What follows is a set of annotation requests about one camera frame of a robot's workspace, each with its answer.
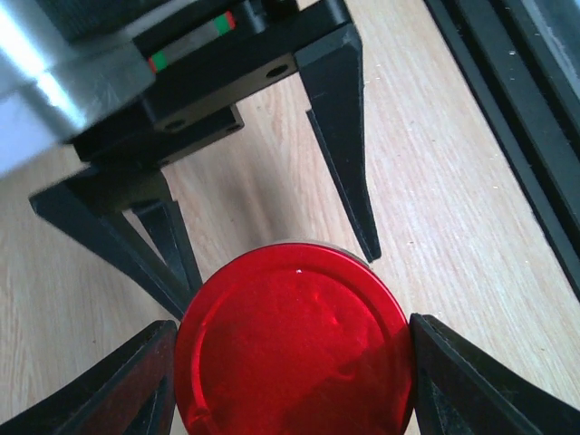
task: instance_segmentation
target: red round object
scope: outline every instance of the red round object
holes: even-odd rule
[[[366,265],[327,246],[263,247],[217,271],[175,364],[191,435],[401,434],[411,416],[406,318]]]

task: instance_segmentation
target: red cylinder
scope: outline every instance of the red cylinder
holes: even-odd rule
[[[267,246],[218,270],[175,361],[191,435],[401,434],[411,416],[405,315],[368,266],[328,246]]]

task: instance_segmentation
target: wood grain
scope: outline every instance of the wood grain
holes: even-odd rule
[[[365,50],[367,178],[383,251],[373,270],[407,314],[437,315],[580,408],[580,304],[424,4],[350,7]],[[360,254],[299,79],[239,107],[241,132],[166,170],[204,278],[285,238]],[[79,167],[72,150],[53,150],[0,181],[0,421],[170,318],[30,209],[32,192]],[[173,433],[185,433],[179,417]]]

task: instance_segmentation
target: light wood tabletop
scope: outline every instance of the light wood tabletop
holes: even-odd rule
[[[580,408],[580,304],[424,3],[350,7],[364,44],[367,179],[383,252],[372,269],[407,315],[436,315]],[[288,238],[361,254],[308,107],[293,76],[239,104],[241,132],[165,170],[204,279]],[[31,193],[80,166],[73,150],[55,149],[0,181],[0,421],[171,318],[31,210]],[[174,420],[172,433],[185,433]]]

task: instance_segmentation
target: wooden surface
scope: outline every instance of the wooden surface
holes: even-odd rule
[[[373,270],[405,313],[435,314],[580,408],[580,304],[424,4],[351,9],[365,49],[367,179],[383,252]],[[166,170],[204,278],[285,238],[360,254],[299,79],[239,107],[244,130]],[[0,181],[0,421],[170,318],[33,214],[29,194],[79,167],[71,150],[54,150]]]

